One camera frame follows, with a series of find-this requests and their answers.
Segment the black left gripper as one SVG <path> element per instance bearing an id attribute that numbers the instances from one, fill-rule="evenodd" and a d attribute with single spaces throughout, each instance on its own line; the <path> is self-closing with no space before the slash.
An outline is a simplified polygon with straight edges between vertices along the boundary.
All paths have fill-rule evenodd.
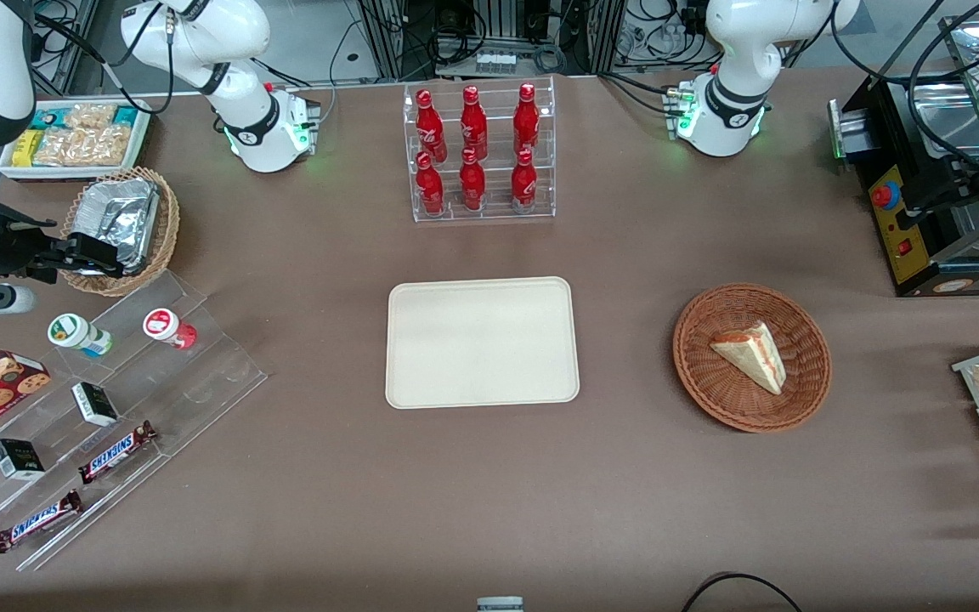
<path id="1" fill-rule="evenodd" d="M 942 156 L 935 166 L 941 177 L 940 191 L 901 191 L 894 219 L 902 231 L 951 232 L 949 210 L 979 204 L 979 169 L 956 156 Z"/>

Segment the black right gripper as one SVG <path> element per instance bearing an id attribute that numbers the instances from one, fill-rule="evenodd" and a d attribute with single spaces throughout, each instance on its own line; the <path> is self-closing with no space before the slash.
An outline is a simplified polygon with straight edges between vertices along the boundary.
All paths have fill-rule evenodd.
<path id="1" fill-rule="evenodd" d="M 54 226 L 57 222 L 51 219 L 28 224 L 0 217 L 0 278 L 19 276 L 55 283 L 58 270 L 114 279 L 124 276 L 116 246 L 82 232 L 71 232 L 62 240 L 43 232 Z"/>

